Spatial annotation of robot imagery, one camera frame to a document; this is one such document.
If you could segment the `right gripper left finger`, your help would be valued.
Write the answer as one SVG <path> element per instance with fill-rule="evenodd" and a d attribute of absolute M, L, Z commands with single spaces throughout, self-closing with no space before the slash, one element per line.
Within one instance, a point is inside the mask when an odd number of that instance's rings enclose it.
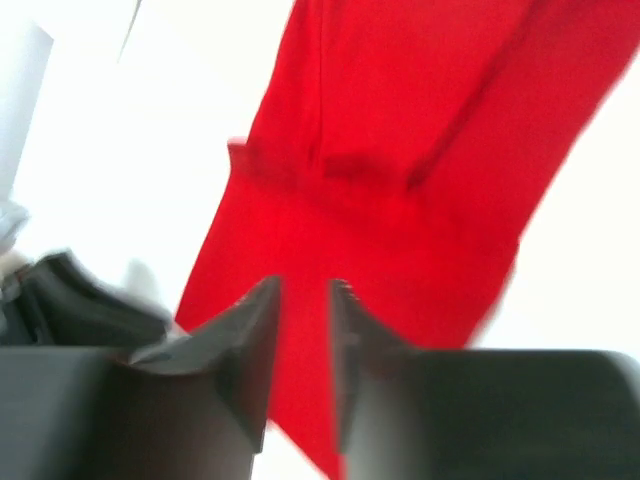
<path fill-rule="evenodd" d="M 1 350 L 5 479 L 247 479 L 261 451 L 280 306 L 275 276 L 207 324 L 127 355 Z"/>

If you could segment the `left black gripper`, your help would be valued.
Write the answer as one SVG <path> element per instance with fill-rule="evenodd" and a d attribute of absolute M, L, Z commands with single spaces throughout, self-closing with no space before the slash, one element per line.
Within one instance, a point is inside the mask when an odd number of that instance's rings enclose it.
<path fill-rule="evenodd" d="M 1 280 L 3 346 L 141 348 L 171 329 L 169 313 L 100 283 L 70 251 L 15 266 Z"/>

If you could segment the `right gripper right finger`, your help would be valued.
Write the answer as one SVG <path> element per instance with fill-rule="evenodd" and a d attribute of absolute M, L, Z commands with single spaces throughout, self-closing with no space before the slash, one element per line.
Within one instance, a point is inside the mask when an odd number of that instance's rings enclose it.
<path fill-rule="evenodd" d="M 594 350 L 433 350 L 330 286 L 349 479 L 635 479 L 639 365 Z"/>

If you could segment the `red t shirt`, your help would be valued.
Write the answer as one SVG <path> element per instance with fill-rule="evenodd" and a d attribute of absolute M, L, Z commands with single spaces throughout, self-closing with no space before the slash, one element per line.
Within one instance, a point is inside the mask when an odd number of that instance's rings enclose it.
<path fill-rule="evenodd" d="M 283 282 L 270 418 L 342 477 L 332 279 L 460 348 L 639 44 L 635 1 L 298 1 L 177 311 L 192 330 Z"/>

